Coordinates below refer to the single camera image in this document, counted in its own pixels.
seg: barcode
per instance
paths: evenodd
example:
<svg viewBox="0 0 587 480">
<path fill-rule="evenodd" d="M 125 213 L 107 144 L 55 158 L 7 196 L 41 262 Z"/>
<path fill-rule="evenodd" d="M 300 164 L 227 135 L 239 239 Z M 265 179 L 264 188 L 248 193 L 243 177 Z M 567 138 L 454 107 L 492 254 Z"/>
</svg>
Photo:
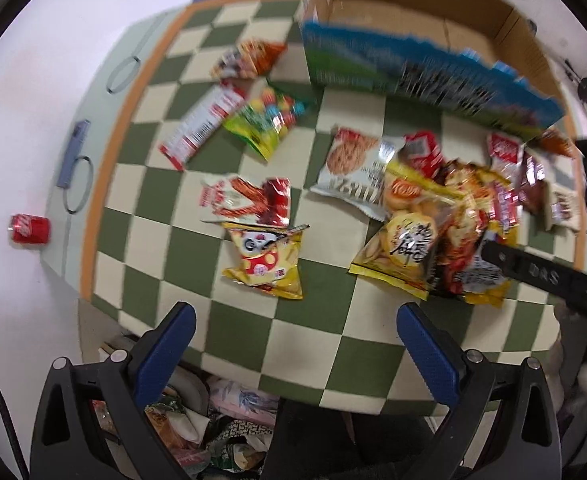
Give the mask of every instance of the barcode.
<svg viewBox="0 0 587 480">
<path fill-rule="evenodd" d="M 405 148 L 407 149 L 407 155 L 411 158 L 414 156 L 429 155 L 429 144 L 427 143 L 427 139 L 424 137 L 418 137 L 417 139 L 410 140 L 407 142 Z"/>
<path fill-rule="evenodd" d="M 206 121 L 199 130 L 190 132 L 185 137 L 190 139 L 199 148 L 209 138 L 213 129 L 214 125 L 210 121 Z"/>
</svg>

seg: pile of wrappers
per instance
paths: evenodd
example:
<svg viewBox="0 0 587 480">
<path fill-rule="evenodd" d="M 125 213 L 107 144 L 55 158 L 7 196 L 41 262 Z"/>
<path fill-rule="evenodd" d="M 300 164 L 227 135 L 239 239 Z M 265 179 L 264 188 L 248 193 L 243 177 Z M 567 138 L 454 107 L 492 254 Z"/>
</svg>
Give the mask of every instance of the pile of wrappers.
<svg viewBox="0 0 587 480">
<path fill-rule="evenodd" d="M 265 74 L 285 49 L 245 41 L 216 63 L 211 75 L 221 82 L 160 147 L 178 170 L 188 167 L 219 126 L 269 161 L 309 104 L 271 86 L 247 102 L 236 80 Z M 421 299 L 434 293 L 500 306 L 509 282 L 480 257 L 485 241 L 515 246 L 523 207 L 544 216 L 548 230 L 578 229 L 578 196 L 555 182 L 551 164 L 554 156 L 573 157 L 574 147 L 553 128 L 526 146 L 506 134 L 490 134 L 488 166 L 445 160 L 429 131 L 380 138 L 336 125 L 333 134 L 312 192 L 342 199 L 382 222 L 355 255 L 353 274 L 384 280 Z M 202 184 L 200 219 L 223 225 L 238 249 L 239 266 L 224 275 L 267 294 L 302 299 L 298 257 L 309 226 L 289 225 L 289 180 L 253 182 L 231 174 Z"/>
</svg>

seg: table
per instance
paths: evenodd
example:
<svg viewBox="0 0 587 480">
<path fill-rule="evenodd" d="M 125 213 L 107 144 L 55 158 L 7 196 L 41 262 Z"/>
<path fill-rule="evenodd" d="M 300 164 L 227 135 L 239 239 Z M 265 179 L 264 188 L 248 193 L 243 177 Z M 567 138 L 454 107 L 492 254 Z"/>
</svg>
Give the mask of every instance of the table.
<svg viewBox="0 0 587 480">
<path fill-rule="evenodd" d="M 397 307 L 415 298 L 347 273 L 380 224 L 308 190 L 335 123 L 376 136 L 430 129 L 445 156 L 474 162 L 485 162 L 487 132 L 423 105 L 312 87 L 293 18 L 299 5 L 300 0 L 203 0 L 173 17 L 129 89 L 96 172 L 81 294 L 138 335 L 155 327 L 176 301 L 193 304 L 198 327 L 185 358 L 246 386 L 334 409 L 437 415 L 446 409 L 433 401 L 395 330 Z M 221 130 L 188 171 L 177 172 L 158 144 L 212 85 L 208 72 L 219 55 L 251 36 L 289 43 L 270 79 L 297 96 L 313 96 L 317 105 L 268 165 Z M 264 84 L 257 82 L 251 96 Z M 559 157 L 555 166 L 559 178 L 574 181 L 570 159 Z M 301 250 L 302 301 L 278 300 L 221 276 L 237 261 L 224 230 L 197 219 L 200 180 L 208 173 L 291 180 L 292 222 L 311 225 Z M 545 232 L 526 214 L 519 243 L 567 264 L 583 260 L 583 237 Z M 421 306 L 464 349 L 480 349 L 505 363 L 519 364 L 529 355 L 544 361 L 558 336 L 555 298 L 515 283 L 507 298 L 502 309 L 435 297 Z"/>
</svg>

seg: red and white snack package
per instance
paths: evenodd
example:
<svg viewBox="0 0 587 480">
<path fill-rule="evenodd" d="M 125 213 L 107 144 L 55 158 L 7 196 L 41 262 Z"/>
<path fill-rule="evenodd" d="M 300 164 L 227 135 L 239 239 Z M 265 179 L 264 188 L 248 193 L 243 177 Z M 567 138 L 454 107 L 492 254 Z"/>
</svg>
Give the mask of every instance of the red and white snack package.
<svg viewBox="0 0 587 480">
<path fill-rule="evenodd" d="M 211 175 L 202 181 L 200 220 L 288 227 L 291 184 L 288 178 L 268 178 L 254 186 L 236 175 Z"/>
<path fill-rule="evenodd" d="M 244 101 L 244 92 L 233 85 L 212 86 L 182 118 L 171 138 L 160 145 L 160 151 L 176 170 L 184 171 L 193 154 Z"/>
<path fill-rule="evenodd" d="M 512 186 L 518 184 L 525 146 L 516 137 L 493 132 L 487 137 L 491 169 L 505 177 Z"/>
<path fill-rule="evenodd" d="M 427 178 L 433 178 L 445 159 L 433 132 L 417 132 L 405 137 L 400 160 Z"/>
</svg>

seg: black cable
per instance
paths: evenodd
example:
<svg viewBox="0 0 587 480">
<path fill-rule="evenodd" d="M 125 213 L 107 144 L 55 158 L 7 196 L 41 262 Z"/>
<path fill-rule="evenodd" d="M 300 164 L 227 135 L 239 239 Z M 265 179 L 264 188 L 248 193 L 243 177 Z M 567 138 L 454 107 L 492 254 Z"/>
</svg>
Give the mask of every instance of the black cable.
<svg viewBox="0 0 587 480">
<path fill-rule="evenodd" d="M 11 420 L 11 414 L 9 413 L 9 408 L 6 406 L 6 402 L 4 401 L 4 397 L 2 396 L 1 391 L 0 417 L 2 418 L 2 424 L 4 424 L 6 436 L 9 440 L 11 450 L 13 451 L 14 457 L 16 459 L 17 468 L 20 470 L 20 475 L 22 475 L 23 480 L 29 480 L 29 470 L 26 467 L 24 455 L 22 454 L 22 449 L 20 448 L 20 443 L 17 439 L 16 428 L 14 428 L 13 421 Z"/>
</svg>

